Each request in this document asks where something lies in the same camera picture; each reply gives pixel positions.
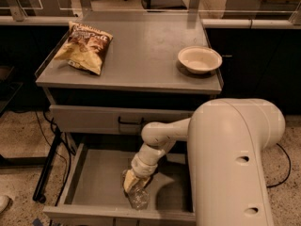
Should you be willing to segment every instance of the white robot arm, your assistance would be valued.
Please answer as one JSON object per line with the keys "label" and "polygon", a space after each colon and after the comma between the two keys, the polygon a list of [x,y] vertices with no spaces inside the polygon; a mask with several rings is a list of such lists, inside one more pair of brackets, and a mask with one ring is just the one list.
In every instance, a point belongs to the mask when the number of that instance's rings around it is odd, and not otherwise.
{"label": "white robot arm", "polygon": [[132,161],[125,191],[154,173],[176,140],[187,140],[197,226],[273,226],[261,165],[261,150],[280,141],[285,120],[260,99],[218,99],[200,106],[191,119],[153,122]]}

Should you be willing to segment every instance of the black metal stand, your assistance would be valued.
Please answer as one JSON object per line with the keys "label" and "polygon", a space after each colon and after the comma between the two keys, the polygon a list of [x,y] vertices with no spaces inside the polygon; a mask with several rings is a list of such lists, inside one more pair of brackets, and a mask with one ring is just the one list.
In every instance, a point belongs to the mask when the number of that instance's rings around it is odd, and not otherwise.
{"label": "black metal stand", "polygon": [[43,189],[45,188],[45,183],[46,183],[46,181],[48,179],[48,176],[49,176],[50,168],[51,168],[53,159],[55,157],[55,152],[56,152],[57,146],[61,142],[60,136],[61,136],[61,132],[58,129],[58,127],[56,127],[55,138],[54,138],[53,143],[51,145],[50,151],[49,151],[49,153],[46,157],[46,161],[45,161],[43,170],[41,172],[41,175],[40,175],[40,178],[39,178],[34,196],[32,198],[33,201],[39,201],[41,203],[44,203],[46,201],[46,198],[43,194]]}

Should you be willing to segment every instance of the open drawer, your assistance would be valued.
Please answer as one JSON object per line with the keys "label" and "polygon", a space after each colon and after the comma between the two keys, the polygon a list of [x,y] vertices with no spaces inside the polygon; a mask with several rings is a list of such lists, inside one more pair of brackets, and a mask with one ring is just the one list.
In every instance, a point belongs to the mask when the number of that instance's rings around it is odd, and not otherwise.
{"label": "open drawer", "polygon": [[137,211],[124,194],[122,172],[130,167],[138,137],[94,137],[81,143],[58,206],[44,208],[49,218],[68,225],[196,225],[185,153],[171,151],[159,161],[146,187],[148,208]]}
{"label": "open drawer", "polygon": [[78,105],[51,105],[55,122],[63,132],[135,134],[151,121],[174,122],[189,118],[193,111],[139,109]]}

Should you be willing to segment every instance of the brown snack bag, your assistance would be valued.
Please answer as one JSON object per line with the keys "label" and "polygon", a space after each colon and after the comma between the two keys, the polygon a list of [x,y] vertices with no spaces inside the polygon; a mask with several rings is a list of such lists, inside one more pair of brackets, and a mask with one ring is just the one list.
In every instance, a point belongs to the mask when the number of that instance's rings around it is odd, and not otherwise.
{"label": "brown snack bag", "polygon": [[113,36],[74,22],[69,22],[69,31],[67,42],[58,50],[54,59],[66,59],[76,69],[101,74],[105,54]]}

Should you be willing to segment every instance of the white bowl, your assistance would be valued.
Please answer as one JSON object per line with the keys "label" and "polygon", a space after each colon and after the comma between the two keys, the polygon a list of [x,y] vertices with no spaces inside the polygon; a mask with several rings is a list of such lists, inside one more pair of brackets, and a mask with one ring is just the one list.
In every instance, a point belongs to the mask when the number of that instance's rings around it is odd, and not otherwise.
{"label": "white bowl", "polygon": [[203,74],[217,69],[222,64],[222,57],[208,47],[191,46],[178,53],[178,59],[191,73]]}

